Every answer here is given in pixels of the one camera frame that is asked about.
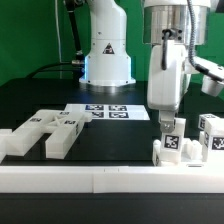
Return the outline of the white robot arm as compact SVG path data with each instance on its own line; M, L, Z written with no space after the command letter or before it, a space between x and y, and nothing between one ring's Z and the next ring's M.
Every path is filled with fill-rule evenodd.
M116 89L133 85L126 53L125 11L115 0L64 0L70 20L86 4L91 16L91 50L84 55L77 27L72 27L76 59L84 65L82 85ZM152 46L147 103L159 112L160 129L176 129L176 114L193 74L203 75L202 91L217 96L224 90L224 67L200 58L195 47L205 42L206 19L221 0L142 0L143 42Z

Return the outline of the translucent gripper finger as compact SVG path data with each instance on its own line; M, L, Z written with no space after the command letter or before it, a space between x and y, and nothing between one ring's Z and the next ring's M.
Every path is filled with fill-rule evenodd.
M159 123L162 133L172 133L175 129L175 112L160 110Z

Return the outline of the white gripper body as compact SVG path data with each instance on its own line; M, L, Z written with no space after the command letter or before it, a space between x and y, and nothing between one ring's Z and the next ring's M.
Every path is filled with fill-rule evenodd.
M184 63L186 48L182 44L168 41L166 62L162 69L162 46L155 45L149 64L147 102L150 109L177 111L186 92Z

